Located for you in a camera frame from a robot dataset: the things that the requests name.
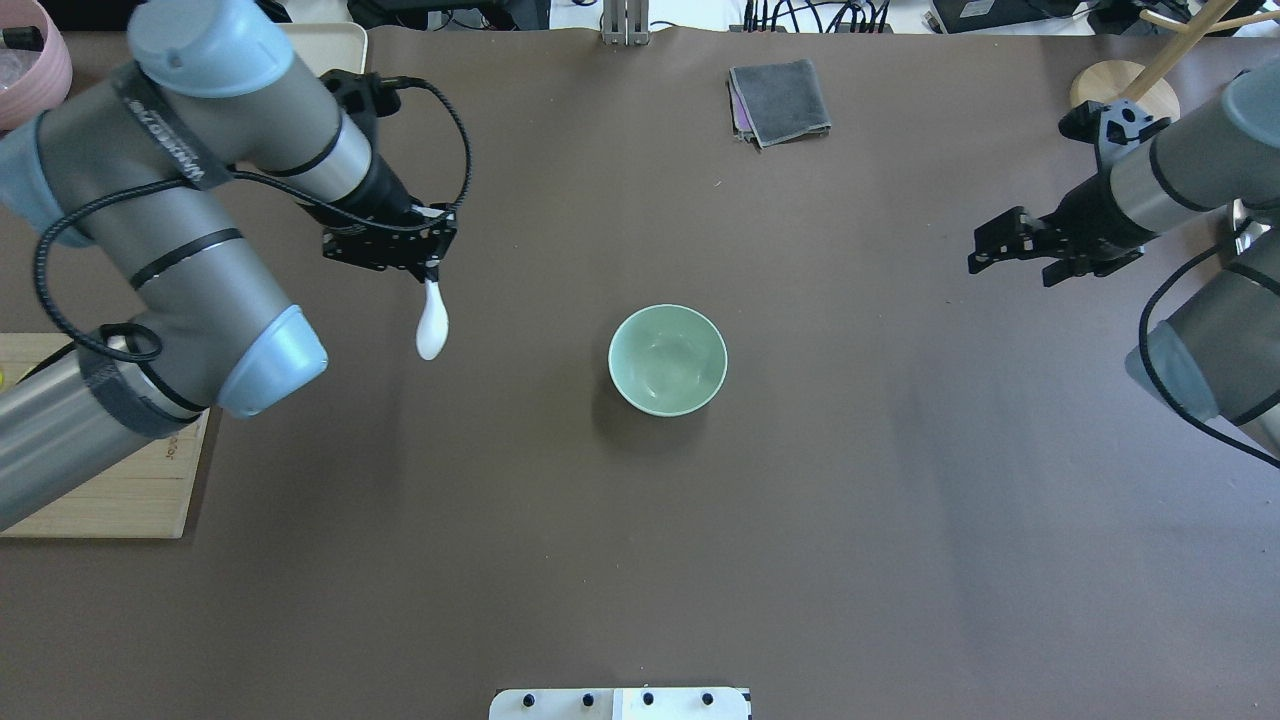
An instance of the black cable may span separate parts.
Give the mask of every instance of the black cable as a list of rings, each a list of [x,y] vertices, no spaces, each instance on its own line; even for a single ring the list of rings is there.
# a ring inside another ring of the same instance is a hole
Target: black cable
[[[40,233],[40,242],[36,243],[36,256],[31,264],[31,277],[36,286],[36,300],[40,301],[40,306],[45,310],[45,315],[52,320],[54,325],[58,327],[67,337],[72,338],[77,345],[82,345],[99,355],[105,355],[113,360],[119,360],[122,363],[146,363],[148,360],[155,360],[160,356],[160,350],[163,348],[163,342],[160,336],[155,333],[151,328],[140,325],[136,323],[122,323],[122,328],[129,329],[147,340],[152,345],[152,348],[147,352],[128,352],[124,350],[116,350],[110,347],[105,342],[86,334],[70,320],[63,311],[58,309],[58,304],[54,302],[52,295],[49,292],[49,251],[54,245],[54,241],[67,228],[83,220],[84,218],[92,215],[93,213],[115,205],[116,202],[124,202],[125,200],[134,200],[138,197],[146,197],[147,195],[154,195],[165,190],[173,190],[175,187],[187,186],[186,178],[169,178],[163,181],[156,181],[147,184],[141,184],[138,187],[131,187],[127,190],[120,190],[110,195],[104,195],[97,200],[91,200],[84,205],[81,205],[76,210],[63,215],[54,224],[49,225],[45,232]]]
[[[265,184],[268,187],[274,187],[275,190],[285,192],[298,200],[302,200],[303,202],[316,205],[324,208],[325,210],[335,213],[337,215],[347,220],[351,220],[356,224],[380,231],[421,232],[444,223],[451,214],[457,213],[458,208],[462,206],[462,204],[467,199],[467,195],[471,192],[471,174],[472,174],[471,136],[470,133],[467,133],[467,128],[462,123],[462,117],[458,115],[458,111],[453,106],[453,102],[451,102],[449,99],[445,97],[444,94],[440,92],[440,90],[434,85],[431,85],[430,82],[422,78],[413,78],[413,77],[392,77],[392,78],[383,78],[383,86],[394,90],[403,90],[408,87],[426,90],[428,92],[434,95],[436,100],[440,101],[440,105],[444,106],[445,111],[448,111],[449,117],[453,119],[453,124],[457,126],[458,135],[462,136],[462,152],[465,159],[462,186],[458,188],[457,197],[453,200],[453,202],[445,205],[445,210],[440,215],[431,218],[420,225],[390,225],[370,220],[366,218],[361,218],[360,215],[343,210],[342,208],[338,208],[330,202],[325,202],[324,200],[320,200],[319,197],[315,197],[305,191],[291,187],[284,182],[273,178],[270,176],[251,173],[246,170],[232,170],[232,177],[236,179],[243,179]],[[51,250],[54,241],[58,238],[59,234],[65,232],[67,228],[92,215],[93,213],[104,208],[115,205],[116,202],[124,202],[125,200],[136,200],[138,197],[146,197],[147,195],[154,195],[156,192],[163,192],[165,190],[173,190],[177,187],[191,187],[191,186],[187,183],[186,178],[179,177],[179,178],[156,181],[152,183],[141,184],[127,190],[120,190],[110,195],[104,195],[102,197],[99,197],[97,200],[91,200],[90,202],[86,202],[84,205],[79,206],[72,213],[68,213],[67,215],[59,218],[51,225],[49,225],[49,228],[46,228],[45,232],[40,234],[40,241],[36,243],[36,255],[35,259],[32,260],[32,281],[33,284],[36,286],[36,300],[40,301],[40,306],[45,310],[45,314],[49,315],[49,319],[52,320],[54,325],[56,325],[58,329],[63,332],[63,334],[72,338],[72,341],[76,342],[77,345],[84,346],[92,350],[93,352],[97,352],[99,355],[105,355],[113,360],[118,360],[122,363],[147,363],[160,356],[160,351],[164,348],[164,343],[160,340],[160,336],[157,336],[155,331],[147,328],[146,325],[140,325],[137,323],[120,323],[114,325],[115,328],[114,334],[141,336],[152,346],[152,348],[146,352],[127,352],[123,350],[116,350],[114,347],[110,347],[105,342],[99,341],[97,338],[82,332],[74,324],[72,324],[72,322],[68,320],[67,316],[58,307],[58,304],[54,302],[52,295],[50,295],[49,292],[49,251]]]
[[[840,32],[840,20],[845,19],[845,13],[849,10],[852,10],[854,13],[849,20],[850,32],[852,32],[854,23],[858,22],[858,18],[863,12],[863,9],[858,6],[858,0],[845,0],[845,3],[841,4],[836,17],[832,18],[831,24],[827,26],[827,32]]]
[[[846,3],[849,3],[849,0],[819,0],[818,3],[809,3],[809,5],[806,5],[805,8],[797,9],[796,13],[801,13],[801,12],[806,10],[809,6],[822,8],[823,5],[844,5]],[[794,14],[791,10],[785,10],[785,12],[778,13],[778,17],[780,18],[786,18],[787,15],[791,15],[791,14]]]
[[[1245,223],[1242,227],[1248,227],[1248,224]],[[1151,296],[1151,300],[1148,300],[1147,305],[1142,309],[1142,316],[1138,320],[1138,355],[1142,357],[1142,368],[1147,372],[1147,377],[1151,378],[1151,384],[1156,388],[1156,392],[1160,393],[1160,397],[1174,410],[1174,413],[1178,414],[1179,418],[1187,420],[1193,428],[1201,430],[1208,437],[1221,441],[1239,450],[1240,452],[1252,455],[1253,457],[1262,460],[1263,462],[1271,465],[1272,468],[1280,469],[1280,460],[1276,460],[1275,457],[1271,457],[1266,452],[1251,447],[1233,437],[1228,437],[1220,433],[1219,430],[1206,425],[1203,421],[1201,421],[1199,418],[1196,418],[1194,415],[1188,413],[1187,409],[1183,407],[1181,402],[1178,402],[1174,395],[1169,392],[1169,388],[1165,386],[1164,380],[1160,379],[1160,375],[1156,373],[1156,366],[1151,361],[1151,347],[1148,346],[1147,332],[1151,325],[1151,314],[1152,311],[1155,311],[1156,304],[1160,302],[1160,300],[1165,296],[1165,293],[1169,292],[1169,288],[1174,287],[1174,283],[1176,283],[1179,279],[1181,279],[1183,275],[1189,273],[1192,268],[1199,265],[1204,260],[1208,260],[1215,254],[1217,254],[1217,251],[1219,247],[1215,245],[1213,247],[1204,250],[1199,255],[1184,263],[1183,266],[1174,270],[1174,274],[1169,275],[1169,279],[1165,281],[1164,284],[1161,284],[1156,290],[1156,292]]]
[[[1080,15],[1088,14],[1089,10],[1093,10],[1098,5],[1097,3],[1094,3],[1093,5],[1089,5],[1088,3],[1085,3],[1085,6],[1084,6],[1083,10],[1076,10],[1076,12],[1071,13],[1070,15],[1055,15],[1053,13],[1050,13],[1048,10],[1046,10],[1043,6],[1038,5],[1034,0],[1023,0],[1023,3],[1025,3],[1028,8],[1036,10],[1037,13],[1039,13],[1042,15],[1044,15],[1046,20],[1064,20],[1064,19],[1069,20],[1071,18],[1078,18]]]
[[[449,18],[449,23],[451,23],[451,24],[456,24],[456,26],[458,26],[458,27],[465,27],[465,28],[467,28],[467,29],[489,29],[489,27],[488,27],[488,26],[484,26],[484,27],[475,27],[475,26],[468,26],[467,23],[465,23],[465,22],[462,22],[462,20],[460,20],[460,19],[456,19],[456,18]]]
[[[805,0],[805,4],[809,5],[809,10],[813,12],[813,22],[818,28],[817,32],[822,33],[822,15],[818,14],[818,8],[815,8],[810,0]]]
[[[870,32],[876,29],[873,27],[876,24],[876,15],[877,15],[876,4],[872,3],[872,0],[865,0],[865,3],[867,6],[872,9],[872,12],[867,18],[863,19],[861,24],[858,26],[858,32]]]
[[[800,26],[795,23],[795,15],[794,15],[794,13],[781,13],[781,14],[778,13],[782,9],[782,3],[785,3],[785,1],[787,1],[787,0],[778,0],[777,3],[774,3],[773,4],[773,13],[769,13],[769,10],[768,10],[768,8],[769,8],[769,0],[764,0],[764,22],[768,26],[769,32],[777,32],[778,31],[778,18],[786,17],[788,14],[792,15],[792,26],[795,26],[796,32],[800,32]]]
[[[24,374],[23,377],[18,378],[18,383],[24,383],[28,379],[33,378],[36,375],[36,373],[40,373],[41,370],[47,370],[47,369],[52,368],[55,363],[58,363],[63,357],[67,357],[73,350],[76,350],[76,343],[74,342],[68,342],[67,345],[59,347],[58,352],[54,352],[49,357],[45,357],[40,363],[37,363],[35,368],[27,370],[27,374]]]
[[[795,28],[796,35],[800,35],[800,20],[796,18],[796,8],[795,5],[791,4],[791,0],[786,1],[787,1],[787,14],[791,15],[791,27]]]
[[[1078,18],[1078,17],[1080,17],[1080,15],[1088,15],[1088,14],[1089,14],[1089,13],[1092,13],[1093,10],[1097,10],[1097,9],[1098,9],[1098,5],[1101,5],[1101,3],[1094,3],[1094,4],[1092,4],[1092,5],[1088,5],[1088,4],[1085,4],[1085,6],[1084,6],[1084,9],[1083,9],[1083,10],[1076,10],[1075,13],[1073,13],[1073,14],[1071,14],[1071,17],[1073,17],[1073,18]]]

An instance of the wooden cutting board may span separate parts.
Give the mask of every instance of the wooden cutting board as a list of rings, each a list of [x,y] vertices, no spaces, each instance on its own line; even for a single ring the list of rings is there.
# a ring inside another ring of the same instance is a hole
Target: wooden cutting board
[[[56,333],[0,334],[0,392],[67,345]],[[209,413],[0,533],[42,538],[180,538],[196,497]]]

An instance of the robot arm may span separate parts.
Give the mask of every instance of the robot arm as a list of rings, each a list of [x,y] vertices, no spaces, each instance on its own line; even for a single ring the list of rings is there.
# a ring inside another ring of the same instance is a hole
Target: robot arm
[[[252,416],[324,370],[298,306],[205,192],[251,177],[237,161],[330,205],[303,205],[326,228],[326,255],[424,282],[435,302],[422,324],[436,333],[424,343],[420,332],[419,348],[443,343],[435,273],[457,202],[421,208],[376,154],[372,118],[360,117],[366,135],[251,0],[154,0],[128,40],[134,64],[0,142],[0,201],[41,231],[105,196],[163,187],[59,237],[101,247],[146,310],[0,395],[0,529],[214,404]],[[347,91],[360,79],[326,77]],[[364,82],[385,105],[387,83]]]
[[[1280,61],[1238,77],[1172,124],[1117,101],[1078,108],[1060,129],[1094,141],[1098,173],[1043,218],[1014,208],[978,228],[970,273],[1055,258],[1046,287],[1107,275],[1148,240],[1235,199],[1254,220],[1280,219]],[[1258,238],[1148,343],[1156,374],[1188,414],[1221,415],[1280,457],[1280,232]],[[1138,350],[1126,366],[1156,393]]]

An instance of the brown table surface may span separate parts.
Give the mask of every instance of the brown table surface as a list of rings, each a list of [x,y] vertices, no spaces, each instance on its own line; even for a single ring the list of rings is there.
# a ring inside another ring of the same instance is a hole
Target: brown table surface
[[[288,200],[220,190],[330,368],[224,419],[188,541],[0,546],[0,716],[480,719],[498,688],[643,683],[746,685],[762,719],[1280,714],[1275,473],[1121,366],[1213,222],[1107,279],[965,270],[974,227],[1092,173],[1055,129],[1074,74],[1161,41],[372,41],[475,138],[448,347],[416,359],[411,278],[324,261]],[[84,83],[123,42],[72,47]],[[1208,40],[1170,79],[1194,106],[1277,54]],[[733,140],[728,68],[797,58],[829,137]],[[434,100],[381,133],[452,199]],[[31,233],[0,229],[0,329],[45,331]],[[52,277],[81,324],[137,307],[97,251],[59,249]],[[691,416],[607,377],[613,328],[655,302],[730,347]]]

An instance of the folded towel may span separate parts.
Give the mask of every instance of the folded towel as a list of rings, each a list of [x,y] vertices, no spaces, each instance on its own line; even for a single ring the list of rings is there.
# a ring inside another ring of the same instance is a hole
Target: folded towel
[[[730,68],[733,128],[760,147],[831,129],[818,72],[809,60]]]

